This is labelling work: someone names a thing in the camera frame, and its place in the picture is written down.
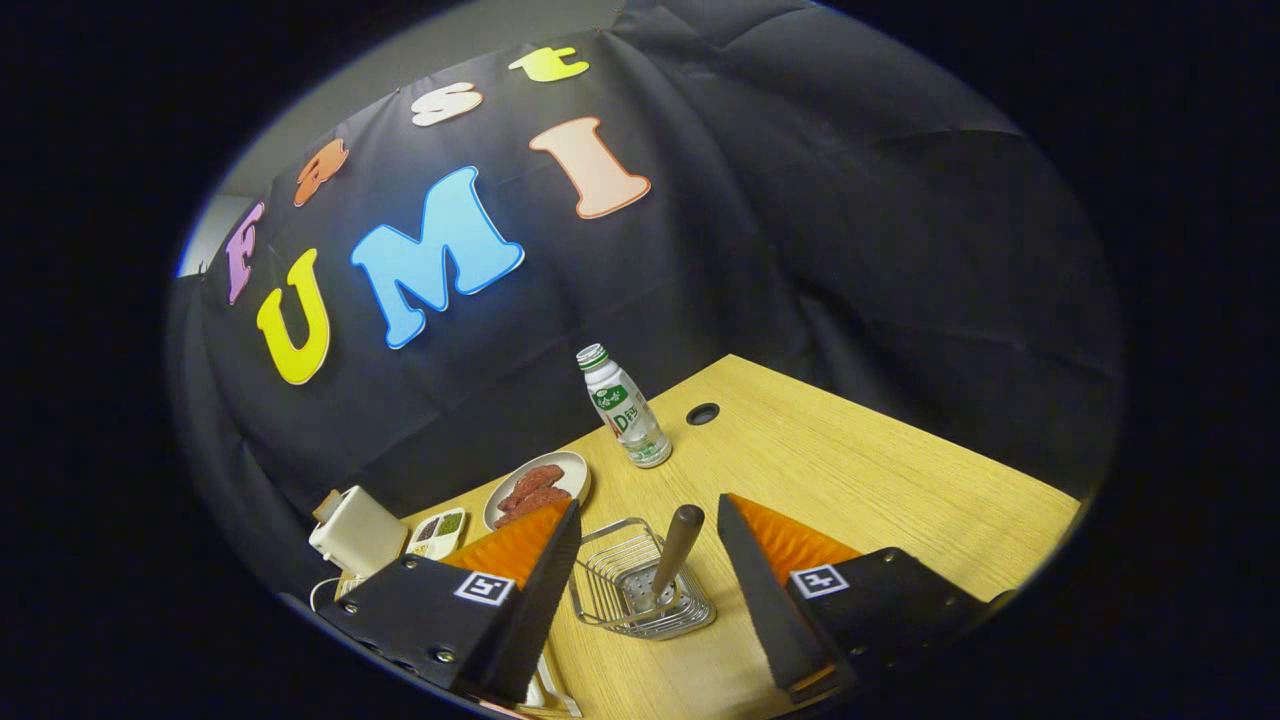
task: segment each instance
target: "white plate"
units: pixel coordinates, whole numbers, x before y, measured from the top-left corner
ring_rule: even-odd
[[[516,489],[516,480],[539,465],[559,465],[564,470],[564,477],[552,483],[552,487],[567,492],[570,497],[577,500],[580,506],[586,502],[586,493],[591,489],[591,469],[586,466],[586,460],[581,455],[568,450],[557,450],[556,452],[534,457],[529,462],[516,468],[516,471],[507,475],[506,480],[498,483],[493,495],[489,496],[489,502],[484,506],[484,524],[486,528],[493,530],[493,524],[498,521],[498,518],[504,515],[502,510],[498,510],[498,503],[507,500],[511,491]]]

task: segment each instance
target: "sausage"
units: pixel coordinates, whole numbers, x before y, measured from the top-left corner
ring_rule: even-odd
[[[498,518],[498,521],[494,523],[493,527],[494,529],[502,528],[509,523],[513,523],[524,518],[525,515],[529,515],[530,512],[538,510],[539,507],[550,505],[557,500],[564,500],[566,497],[570,497],[570,495],[562,491],[561,488],[553,488],[553,487],[538,488],[534,492],[529,493],[529,496],[525,497],[525,500],[522,500],[520,505],[516,506],[515,510],[507,512],[502,518]]]
[[[529,497],[531,492],[548,487],[563,477],[564,470],[559,465],[539,465],[534,468],[516,480],[516,487],[511,491],[511,495],[498,503],[498,510],[511,512],[520,506],[521,501]]]

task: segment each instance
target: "bottle label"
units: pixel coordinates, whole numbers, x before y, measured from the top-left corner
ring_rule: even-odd
[[[591,391],[591,402],[634,462],[648,464],[666,447],[644,395],[623,374],[618,384]]]
[[[591,393],[591,400],[600,410],[612,410],[627,398],[627,388],[622,386],[602,387]]]

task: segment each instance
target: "blue letter m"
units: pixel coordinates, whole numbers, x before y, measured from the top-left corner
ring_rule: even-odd
[[[378,225],[351,251],[351,264],[369,273],[387,318],[387,345],[392,350],[404,347],[426,325],[426,313],[410,307],[402,291],[412,292],[436,311],[449,306],[445,252],[458,268],[453,287],[462,295],[480,292],[525,259],[525,250],[504,241],[489,220],[476,195],[479,174],[474,167],[460,168],[426,191],[422,240]]]

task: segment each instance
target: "wire rack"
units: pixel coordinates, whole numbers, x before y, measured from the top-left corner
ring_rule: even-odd
[[[613,544],[590,552],[589,543],[608,537]],[[627,518],[582,536],[568,592],[573,614],[588,625],[645,639],[668,639],[716,619],[716,607],[686,564],[676,580],[655,598],[650,610],[637,610],[648,600],[662,556],[663,538],[640,518]]]

